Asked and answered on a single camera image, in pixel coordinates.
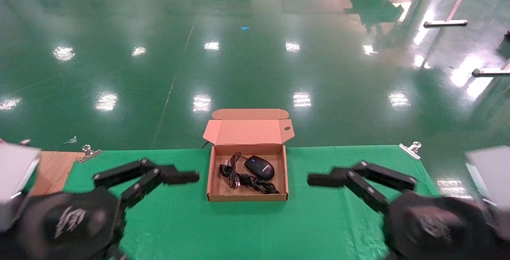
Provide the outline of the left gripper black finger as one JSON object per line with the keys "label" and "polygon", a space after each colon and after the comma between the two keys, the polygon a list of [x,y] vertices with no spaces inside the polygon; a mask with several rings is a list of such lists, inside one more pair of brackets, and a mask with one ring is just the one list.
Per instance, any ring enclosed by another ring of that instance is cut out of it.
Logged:
{"label": "left gripper black finger", "polygon": [[131,180],[137,181],[121,193],[120,209],[135,206],[160,184],[176,185],[198,182],[199,173],[193,171],[180,172],[173,164],[159,165],[143,158],[96,173],[93,175],[93,191],[107,194],[109,188]]}

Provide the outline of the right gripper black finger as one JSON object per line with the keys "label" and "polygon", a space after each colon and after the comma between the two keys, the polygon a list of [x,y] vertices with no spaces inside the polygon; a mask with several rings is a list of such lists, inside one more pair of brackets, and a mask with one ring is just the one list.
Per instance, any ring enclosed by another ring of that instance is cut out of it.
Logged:
{"label": "right gripper black finger", "polygon": [[328,174],[309,174],[307,176],[307,183],[310,186],[347,187],[373,211],[385,213],[388,207],[387,198],[368,181],[400,192],[413,191],[417,184],[417,180],[413,176],[366,161],[359,162],[350,168],[334,167]]}

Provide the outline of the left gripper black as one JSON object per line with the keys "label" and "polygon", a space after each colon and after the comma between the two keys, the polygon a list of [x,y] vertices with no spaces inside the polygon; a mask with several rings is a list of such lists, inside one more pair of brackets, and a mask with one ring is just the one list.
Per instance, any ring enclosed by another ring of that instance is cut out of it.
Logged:
{"label": "left gripper black", "polygon": [[23,260],[128,260],[125,222],[113,193],[59,192],[31,198],[18,218]]}

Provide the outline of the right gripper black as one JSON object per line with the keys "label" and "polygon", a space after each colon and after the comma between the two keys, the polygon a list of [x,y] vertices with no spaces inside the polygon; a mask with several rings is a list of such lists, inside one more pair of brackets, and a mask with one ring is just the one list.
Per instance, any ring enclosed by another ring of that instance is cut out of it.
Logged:
{"label": "right gripper black", "polygon": [[424,197],[412,191],[384,210],[388,260],[486,260],[492,229],[482,209],[457,197]]}

